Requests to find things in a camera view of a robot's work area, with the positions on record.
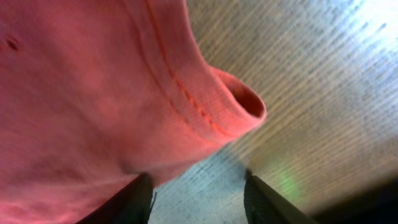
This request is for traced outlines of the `orange soccer print t-shirt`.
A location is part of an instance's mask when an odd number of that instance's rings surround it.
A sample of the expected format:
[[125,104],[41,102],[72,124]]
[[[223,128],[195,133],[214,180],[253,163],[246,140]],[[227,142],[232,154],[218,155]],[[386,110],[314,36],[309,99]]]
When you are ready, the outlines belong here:
[[163,184],[266,114],[205,62],[185,1],[1,0],[2,223],[76,223],[139,173]]

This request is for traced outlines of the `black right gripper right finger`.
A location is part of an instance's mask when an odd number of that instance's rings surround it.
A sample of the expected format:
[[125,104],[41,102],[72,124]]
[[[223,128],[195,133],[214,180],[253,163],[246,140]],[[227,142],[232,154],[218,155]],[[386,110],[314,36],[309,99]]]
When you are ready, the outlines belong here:
[[244,209],[249,224],[317,224],[250,169],[245,180]]

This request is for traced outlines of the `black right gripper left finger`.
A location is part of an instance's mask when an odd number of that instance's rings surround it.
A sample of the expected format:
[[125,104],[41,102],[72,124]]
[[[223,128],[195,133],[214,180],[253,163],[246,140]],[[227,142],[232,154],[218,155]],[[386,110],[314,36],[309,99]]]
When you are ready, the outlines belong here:
[[140,174],[76,224],[148,224],[154,204],[149,174]]

